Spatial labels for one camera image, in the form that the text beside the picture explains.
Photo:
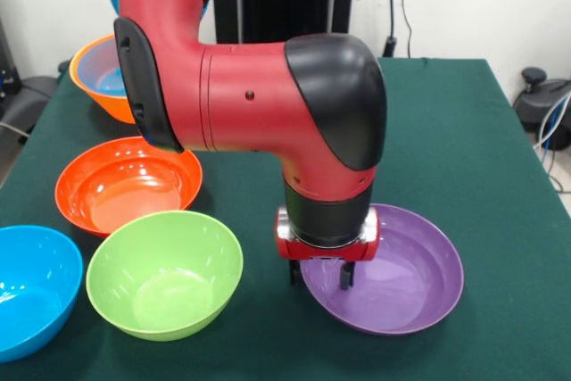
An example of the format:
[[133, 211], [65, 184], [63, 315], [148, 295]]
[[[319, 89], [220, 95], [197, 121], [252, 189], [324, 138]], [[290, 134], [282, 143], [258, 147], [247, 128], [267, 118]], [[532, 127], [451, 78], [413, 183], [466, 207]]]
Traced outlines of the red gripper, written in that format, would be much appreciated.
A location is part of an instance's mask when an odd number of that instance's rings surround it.
[[305, 244], [299, 239], [287, 240], [276, 236], [277, 252], [280, 257], [289, 261], [289, 278], [292, 286], [302, 282], [301, 266], [299, 261], [310, 259], [341, 259], [345, 262], [340, 269], [340, 288], [353, 287], [355, 262], [370, 261], [376, 254], [380, 243], [380, 235], [369, 242], [357, 240], [339, 248], [318, 248]]

